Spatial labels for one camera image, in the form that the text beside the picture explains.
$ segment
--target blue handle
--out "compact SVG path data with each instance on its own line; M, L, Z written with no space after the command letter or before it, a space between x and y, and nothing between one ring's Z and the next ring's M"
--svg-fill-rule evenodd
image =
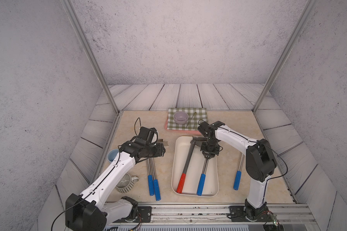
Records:
M242 176L242 172L237 171L236 175L235 175L235 181L234 181L234 189L235 190L239 189L239 184L241 183L241 176Z
M154 195L154 187L153 187L153 177L152 175L148 175L148 186L149 186L149 195Z
M158 185L157 179L153 181L153 185L154 185L154 192L155 192L155 200L159 201L161 200L161 192L159 191L159 185Z
M202 195L203 187L204 187L204 180L206 180L206 174L202 174L200 176L199 185L198 185L198 189L197 189L197 195L198 196Z

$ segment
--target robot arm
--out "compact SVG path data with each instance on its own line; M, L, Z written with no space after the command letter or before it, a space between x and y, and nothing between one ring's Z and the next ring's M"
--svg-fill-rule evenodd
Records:
M137 215L138 203L122 197L119 201L104 205L121 178L141 158L163 156L163 144L156 143L158 133L155 128L141 127L138 136L126 141L119 149L108 168L80 195L71 194L65 202L65 223L74 231L101 231L106 224L118 219L133 220Z
M245 205L247 217L254 220L259 211L265 209L263 206L265 206L264 195L266 194L267 180L271 178L277 167L273 152L269 148L269 142L265 139L258 141L242 135L220 121L213 124L202 122L198 130L204 137L207 137L207 147L201 148L203 152L218 150L216 149L217 142L224 141L245 155L246 170L251 176Z

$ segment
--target blue-handled tool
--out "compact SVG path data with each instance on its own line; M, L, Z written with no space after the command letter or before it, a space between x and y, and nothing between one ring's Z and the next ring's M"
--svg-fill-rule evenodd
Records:
M159 201L161 200L161 192L159 191L159 185L158 180L155 175L155 167L154 167L154 161L152 158L149 158L148 161L150 161L150 165L152 168L152 175L153 175L153 186L154 186L154 193L155 193L155 200Z
M206 180L206 171L207 171L207 166L208 166L208 160L209 160L209 155L205 157L204 160L204 165L203 165L203 170L202 170L202 175L200 176L199 184L198 184L198 189L197 189L197 195L201 196L203 192L203 187L204 187L204 181Z
M154 195L154 187L153 187L153 176L150 166L150 161L147 161L147 167L148 167L148 186L149 186L149 195Z
M236 172L235 175L235 181L234 181L234 189L238 190L239 189L239 184L241 183L241 176L242 176L242 166L243 166L243 159L244 159L244 155L241 153L242 157L241 157L241 161L239 163L239 169Z

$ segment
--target vent grille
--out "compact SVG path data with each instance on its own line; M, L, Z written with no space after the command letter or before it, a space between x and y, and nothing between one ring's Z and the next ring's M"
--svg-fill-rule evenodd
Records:
M107 225L104 231L129 231L134 225ZM249 231L248 225L142 225L139 231Z

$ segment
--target red-handled tool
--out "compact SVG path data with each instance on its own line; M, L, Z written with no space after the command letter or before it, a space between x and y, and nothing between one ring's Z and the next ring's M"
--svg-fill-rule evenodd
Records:
M182 188L184 187L184 183L185 183L186 171L188 170L190 159L192 158L195 142L196 142L195 140L190 141L188 157L186 158L184 170L182 171L179 185L177 186L177 190L176 190L177 193L182 193Z
M204 137L193 137L192 141L190 141L188 157L186 158L185 166L181 174L179 185L177 186L177 189L176 189L177 193L182 193L182 188L184 187L184 183L185 183L186 171L188 170L190 159L192 158L194 146L197 144L197 141L200 141L200 143L198 144L200 147L200 144L202 143L201 141L206 141L206 140L207 139Z

